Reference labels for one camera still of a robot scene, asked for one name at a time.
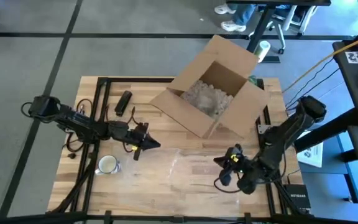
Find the cup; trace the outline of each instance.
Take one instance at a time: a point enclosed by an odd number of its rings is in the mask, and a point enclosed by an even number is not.
[[[121,170],[119,161],[111,155],[103,156],[98,162],[98,168],[94,171],[96,175],[115,174]]]

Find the wooden table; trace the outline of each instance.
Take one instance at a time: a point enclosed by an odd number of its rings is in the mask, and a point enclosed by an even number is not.
[[[83,98],[93,99],[97,79],[82,77],[74,105]],[[287,118],[279,81],[267,78],[264,83],[265,91],[270,95],[268,110],[271,122],[279,125]],[[106,210],[111,210],[113,215],[243,217],[244,212],[249,212],[252,217],[269,217],[265,185],[259,185],[251,195],[225,194],[213,187],[213,181],[221,170],[213,158],[224,155],[228,147],[237,142],[242,145],[244,154],[253,157],[259,150],[256,129],[243,139],[220,126],[210,139],[200,139],[149,104],[166,85],[128,82],[112,84],[108,101],[109,119],[117,119],[114,107],[124,90],[130,90],[133,96],[120,120],[127,121],[130,110],[135,106],[135,119],[150,123],[150,134],[162,147],[142,152],[136,162],[132,159],[132,153],[124,152],[120,142],[102,141],[98,157],[108,154],[116,156],[122,164],[122,171],[94,177],[88,214],[103,215]],[[85,111],[90,115],[91,107],[85,106]],[[48,210],[55,208],[75,184],[81,153],[77,153],[75,159],[68,158],[68,154],[64,148]],[[288,149],[286,155],[287,173],[298,170],[294,148]],[[232,179],[227,190],[236,189],[237,177],[233,175]],[[300,172],[291,175],[290,180],[293,184],[303,183]],[[272,187],[275,208],[279,212],[278,194],[275,186]],[[83,195],[80,194],[78,209],[82,208]]]

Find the sneaker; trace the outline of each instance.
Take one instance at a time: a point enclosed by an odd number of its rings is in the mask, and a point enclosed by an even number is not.
[[[226,13],[234,14],[236,12],[236,10],[231,10],[229,8],[229,6],[227,6],[227,4],[223,4],[221,6],[216,6],[214,11],[219,15],[223,15],[223,14],[226,14]]]
[[[244,32],[247,29],[247,26],[237,25],[233,21],[222,22],[221,27],[222,29],[228,32],[233,32],[233,31]]]

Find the black metal frame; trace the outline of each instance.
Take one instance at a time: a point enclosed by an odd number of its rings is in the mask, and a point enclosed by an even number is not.
[[[96,84],[96,91],[94,94],[94,103],[91,110],[91,119],[95,119],[96,110],[99,103],[99,97],[102,91],[102,87],[104,88],[104,96],[102,100],[102,108],[107,106],[109,93],[111,89],[112,82],[162,82],[162,83],[170,83],[173,78],[98,78]],[[264,89],[263,80],[258,79],[257,85]],[[104,118],[106,110],[101,110],[100,119]],[[267,125],[270,124],[270,116],[269,110],[267,106],[264,109],[264,118],[265,123]],[[258,118],[256,125],[260,124],[260,118]],[[172,222],[172,223],[183,223],[183,222],[244,222],[246,224],[251,224],[251,222],[272,222],[272,223],[298,223],[299,220],[303,220],[303,223],[353,223],[349,221],[340,221],[340,220],[331,220],[331,219],[323,219],[323,218],[315,218],[310,216],[297,216],[297,215],[288,215],[287,209],[285,206],[285,202],[282,196],[280,196],[280,206],[283,214],[277,214],[275,212],[275,205],[272,193],[271,184],[266,185],[266,193],[267,193],[267,200],[268,200],[268,207],[270,211],[270,217],[267,218],[252,218],[249,213],[245,213],[243,217],[231,217],[231,218],[213,218],[213,217],[184,217],[184,216],[128,216],[128,215],[111,215],[111,211],[106,211],[105,215],[88,215],[87,211],[89,208],[89,202],[91,197],[92,185],[93,185],[93,178],[94,172],[88,172],[90,170],[94,170],[96,168],[96,161],[98,158],[99,152],[99,145],[100,142],[96,142],[93,147],[93,151],[89,152],[90,145],[85,144],[83,153],[80,160],[80,166],[78,168],[78,175],[76,180],[76,185],[81,186],[82,183],[85,182],[86,176],[88,176],[88,181],[86,184],[83,208],[80,212],[76,212],[79,193],[80,191],[76,191],[75,188],[71,190],[68,198],[71,201],[71,208],[70,212],[65,212],[65,209],[59,210],[56,209],[52,213],[46,213],[43,215],[30,215],[30,216],[23,216],[23,217],[12,217],[6,218],[0,217],[0,223],[73,223],[78,221],[87,220],[104,220],[105,224],[113,223],[115,220],[133,220],[133,221],[161,221],[161,222]],[[85,169],[85,165],[87,162],[87,158],[90,158],[90,162],[88,168]],[[17,186],[10,185],[9,188],[13,188],[16,190]],[[9,208],[11,204],[7,204],[4,208]]]

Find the chair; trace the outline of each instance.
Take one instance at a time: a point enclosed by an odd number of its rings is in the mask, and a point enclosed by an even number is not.
[[[290,9],[276,9],[272,20],[267,24],[266,29],[272,31],[275,28],[278,39],[281,42],[282,48],[278,50],[279,54],[284,54],[285,39],[283,30],[288,30],[290,27],[298,32],[298,37],[301,37],[309,24],[310,18],[315,14],[317,6],[292,6]]]

